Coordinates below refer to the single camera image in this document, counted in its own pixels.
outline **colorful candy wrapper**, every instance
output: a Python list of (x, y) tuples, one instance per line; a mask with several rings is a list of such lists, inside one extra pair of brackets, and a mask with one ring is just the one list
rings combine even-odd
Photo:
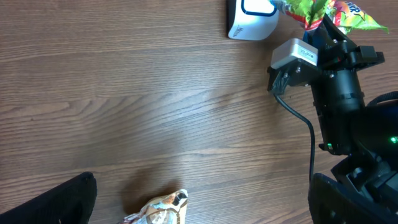
[(270, 0), (283, 14), (293, 17), (306, 31), (319, 27), (323, 16), (328, 15), (345, 34), (353, 29), (383, 29), (371, 16), (351, 2), (335, 0)]
[(185, 224), (187, 213), (186, 190), (154, 198), (139, 213), (124, 217), (118, 224)]

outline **wooden surface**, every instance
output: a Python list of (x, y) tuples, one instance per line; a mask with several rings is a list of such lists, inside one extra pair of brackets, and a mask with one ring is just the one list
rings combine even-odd
[[(398, 84), (398, 4), (358, 1), (390, 28), (356, 31), (387, 62), (359, 73), (366, 101)], [(187, 223), (311, 223), (309, 132), (267, 94), (271, 52), (302, 28), (280, 16), (262, 42), (226, 38), (225, 0), (0, 1), (0, 213), (83, 171), (90, 223), (189, 193)], [(284, 99), (321, 142), (309, 88)], [(317, 149), (315, 171), (342, 159)]]

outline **green snack wrapper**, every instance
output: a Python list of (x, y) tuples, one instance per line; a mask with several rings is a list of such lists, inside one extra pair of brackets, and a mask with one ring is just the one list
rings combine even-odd
[(270, 0), (283, 14), (293, 17), (306, 31), (315, 30), (328, 15), (345, 34), (353, 29), (383, 29), (371, 16), (351, 2), (336, 0)]

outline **cable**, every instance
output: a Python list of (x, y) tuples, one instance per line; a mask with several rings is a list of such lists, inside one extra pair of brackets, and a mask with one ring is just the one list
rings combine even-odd
[(305, 118), (303, 115), (299, 114), (297, 111), (293, 110), (291, 107), (289, 107), (281, 98), (280, 96), (274, 95), (276, 101), (280, 105), (282, 105), (287, 111), (291, 112), (294, 116), (298, 117), (298, 119), (304, 121), (308, 125), (308, 128), (310, 130), (310, 136), (311, 136), (311, 155), (310, 155), (310, 183), (312, 180), (312, 175), (313, 175), (313, 164), (315, 160), (315, 132), (313, 131), (313, 126), (311, 122)]
[(376, 97), (374, 100), (370, 101), (367, 106), (376, 106), (378, 103), (396, 99), (398, 99), (398, 91), (392, 91), (390, 93), (386, 93)]

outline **wooden table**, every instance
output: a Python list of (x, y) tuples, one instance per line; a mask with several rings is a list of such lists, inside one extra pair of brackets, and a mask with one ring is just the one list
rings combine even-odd
[[(358, 1), (390, 28), (355, 31), (387, 62), (359, 73), (366, 101), (397, 90), (398, 4)], [(226, 37), (225, 0), (0, 2), (0, 213), (83, 171), (90, 223), (189, 192), (187, 223), (311, 223), (308, 128), (266, 91), (271, 52), (303, 29), (280, 16), (265, 41)], [(322, 141), (310, 88), (284, 99)], [(315, 171), (343, 157), (317, 149)]]

